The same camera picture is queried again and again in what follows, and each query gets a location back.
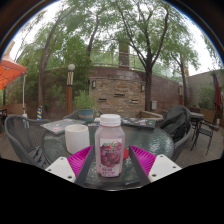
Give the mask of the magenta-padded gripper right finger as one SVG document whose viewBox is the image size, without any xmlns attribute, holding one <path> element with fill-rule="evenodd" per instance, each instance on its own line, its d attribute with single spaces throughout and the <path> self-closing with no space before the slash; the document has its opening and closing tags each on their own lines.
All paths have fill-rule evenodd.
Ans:
<svg viewBox="0 0 224 224">
<path fill-rule="evenodd" d="M 133 145 L 129 146 L 129 156 L 142 186 L 180 170 L 180 167 L 164 154 L 154 155 Z"/>
</svg>

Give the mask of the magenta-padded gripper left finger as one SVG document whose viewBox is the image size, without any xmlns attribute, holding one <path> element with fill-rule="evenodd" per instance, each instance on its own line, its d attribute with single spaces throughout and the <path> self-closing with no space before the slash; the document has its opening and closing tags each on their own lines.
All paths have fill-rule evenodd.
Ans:
<svg viewBox="0 0 224 224">
<path fill-rule="evenodd" d="M 91 145 L 68 158 L 59 157 L 46 171 L 83 187 L 93 157 L 94 146 Z"/>
</svg>

